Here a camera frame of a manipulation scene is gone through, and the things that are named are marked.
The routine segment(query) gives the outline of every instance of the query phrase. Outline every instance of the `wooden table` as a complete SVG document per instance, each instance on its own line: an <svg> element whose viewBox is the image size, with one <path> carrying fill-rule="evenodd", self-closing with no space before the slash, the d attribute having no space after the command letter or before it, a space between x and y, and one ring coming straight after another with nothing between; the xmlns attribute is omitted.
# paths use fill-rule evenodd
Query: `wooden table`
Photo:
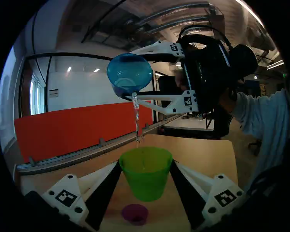
<svg viewBox="0 0 290 232"><path fill-rule="evenodd" d="M206 119L199 120L198 118L176 118L173 121L164 125L166 128L181 129L181 130L194 130L194 131L213 131L214 120L211 121L210 126L206 129Z"/></svg>
<svg viewBox="0 0 290 232"><path fill-rule="evenodd" d="M204 140L180 138L163 135L145 135L141 146L154 146L167 149L173 159L209 177L224 173L237 184L237 169L233 146L226 140ZM58 180L68 173L78 178L99 170L115 162L123 152L136 147L136 142L128 143L120 148L105 153L85 162L43 174L21 176L23 194L31 190L44 193Z"/></svg>
<svg viewBox="0 0 290 232"><path fill-rule="evenodd" d="M145 135L141 146L155 146L169 150L173 159L192 170L209 177L224 173L237 183L237 169L233 146L225 140L200 140L163 135ZM43 193L68 173L78 178L92 173L116 161L120 155L136 147L136 142L128 143L118 149L94 159L66 167L53 172L21 177L21 189L24 194L30 190ZM149 210L147 223L142 227L130 225L121 216L121 210L129 204L142 204ZM190 231L190 223L169 174L162 197L153 202L141 202L136 199L121 174L108 208L100 226L100 231Z"/></svg>

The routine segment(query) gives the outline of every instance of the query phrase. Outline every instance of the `water stream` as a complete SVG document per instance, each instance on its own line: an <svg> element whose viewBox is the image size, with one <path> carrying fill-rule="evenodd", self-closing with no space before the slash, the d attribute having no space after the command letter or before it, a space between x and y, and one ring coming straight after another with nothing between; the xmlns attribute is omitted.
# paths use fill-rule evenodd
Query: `water stream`
<svg viewBox="0 0 290 232"><path fill-rule="evenodd" d="M139 104L138 104L138 95L137 93L132 93L132 102L133 102L133 108L134 108L134 114L135 114L135 126L136 126L136 146L138 147L138 144L141 142L142 139L144 139L142 132L140 131L139 127Z"/></svg>

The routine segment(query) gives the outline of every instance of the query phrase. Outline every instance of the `green cup rim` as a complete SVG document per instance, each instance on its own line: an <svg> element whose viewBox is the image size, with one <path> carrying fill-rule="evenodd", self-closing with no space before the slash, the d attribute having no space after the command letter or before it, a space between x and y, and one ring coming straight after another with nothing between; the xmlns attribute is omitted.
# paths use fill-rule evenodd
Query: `green cup rim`
<svg viewBox="0 0 290 232"><path fill-rule="evenodd" d="M160 170L155 171L155 172L146 172L146 174L152 174L152 173L162 172L163 170L167 170L167 169L169 169L169 168L171 167L171 163L172 163L172 161L173 161L173 156L172 156L172 153L170 153L167 149L160 148L160 147L137 147L137 148L133 148L133 149L131 149L131 150L128 150L128 151L122 153L122 155L120 156L118 162L119 162L119 165L120 165L120 167L121 167L121 169L122 169L123 171L125 171L125 172L127 172L127 173L133 173L133 174L136 174L136 175L144 174L144 173L140 173L140 172L132 172L132 171L128 171L128 170L126 170L126 169L121 165L122 156L123 156L124 154L126 154L126 153L128 153L128 152L131 152L131 151L133 151L133 150L141 149L141 148L154 148L154 149L164 150L164 151L166 151L166 152L170 155L170 161L169 161L169 164L168 164L168 167L167 167L167 168L163 168L163 169L160 169Z"/></svg>

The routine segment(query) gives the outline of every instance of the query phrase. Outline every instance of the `blue bowl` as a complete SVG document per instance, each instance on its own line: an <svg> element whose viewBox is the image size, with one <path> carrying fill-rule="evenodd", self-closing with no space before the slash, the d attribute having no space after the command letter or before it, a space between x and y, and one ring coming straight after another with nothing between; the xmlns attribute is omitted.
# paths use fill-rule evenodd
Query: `blue bowl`
<svg viewBox="0 0 290 232"><path fill-rule="evenodd" d="M107 76L117 96L131 95L146 87L153 71L142 56L125 53L116 56L107 66Z"/></svg>

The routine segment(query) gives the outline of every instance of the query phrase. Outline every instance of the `green cup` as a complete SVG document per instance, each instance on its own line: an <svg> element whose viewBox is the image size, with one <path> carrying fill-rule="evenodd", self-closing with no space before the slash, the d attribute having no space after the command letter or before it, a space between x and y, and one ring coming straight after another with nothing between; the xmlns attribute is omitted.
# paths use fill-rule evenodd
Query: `green cup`
<svg viewBox="0 0 290 232"><path fill-rule="evenodd" d="M136 198L159 199L167 182L172 154L158 147L139 147L121 155L119 164Z"/></svg>

